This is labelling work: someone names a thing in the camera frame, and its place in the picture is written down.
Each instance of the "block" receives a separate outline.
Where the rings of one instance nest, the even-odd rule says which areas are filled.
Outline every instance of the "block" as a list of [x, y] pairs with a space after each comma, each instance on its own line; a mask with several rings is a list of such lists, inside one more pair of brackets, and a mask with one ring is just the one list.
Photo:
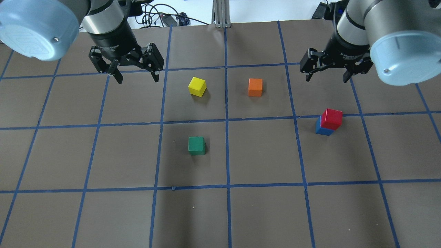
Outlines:
[[189, 137], [188, 138], [188, 152], [192, 156], [204, 155], [205, 154], [204, 137]]
[[320, 123], [321, 123], [321, 116], [315, 122], [315, 133], [316, 134], [329, 136], [334, 132], [334, 130], [332, 130], [332, 129], [322, 128], [320, 126]]
[[261, 97], [263, 91], [263, 79], [250, 79], [248, 81], [248, 96]]
[[321, 115], [320, 127], [337, 130], [341, 126], [343, 112], [334, 109], [326, 109]]
[[207, 89], [207, 85], [205, 83], [205, 80], [199, 79], [197, 77], [193, 77], [190, 81], [190, 84], [188, 85], [188, 91], [190, 94], [202, 97], [205, 90]]

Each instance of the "red cube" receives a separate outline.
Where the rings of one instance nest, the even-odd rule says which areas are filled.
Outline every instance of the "red cube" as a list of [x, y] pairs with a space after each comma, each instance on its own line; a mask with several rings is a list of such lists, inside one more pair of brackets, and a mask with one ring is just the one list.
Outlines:
[[321, 115], [320, 127], [337, 130], [341, 126], [343, 112], [334, 109], [326, 109]]

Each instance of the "metal post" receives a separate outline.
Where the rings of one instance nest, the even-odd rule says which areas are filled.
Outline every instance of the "metal post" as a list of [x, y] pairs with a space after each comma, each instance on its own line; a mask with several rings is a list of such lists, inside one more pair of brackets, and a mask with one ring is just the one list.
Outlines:
[[213, 14], [211, 20], [215, 27], [231, 27], [230, 0], [213, 0]]

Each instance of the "green cube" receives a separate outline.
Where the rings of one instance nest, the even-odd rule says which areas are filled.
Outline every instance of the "green cube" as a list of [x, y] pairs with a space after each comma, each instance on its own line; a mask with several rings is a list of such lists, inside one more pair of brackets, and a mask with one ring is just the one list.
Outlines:
[[189, 137], [188, 138], [188, 152], [190, 155], [204, 155], [205, 141], [204, 137]]

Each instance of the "light blue cap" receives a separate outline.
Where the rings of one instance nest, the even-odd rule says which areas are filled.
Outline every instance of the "light blue cap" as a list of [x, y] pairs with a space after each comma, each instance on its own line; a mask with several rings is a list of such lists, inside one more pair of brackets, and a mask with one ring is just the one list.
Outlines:
[[441, 37], [417, 30], [388, 34], [372, 45], [370, 57], [383, 82], [419, 83], [441, 73]]
[[63, 57], [78, 36], [75, 14], [57, 0], [5, 0], [0, 4], [0, 39], [39, 60]]

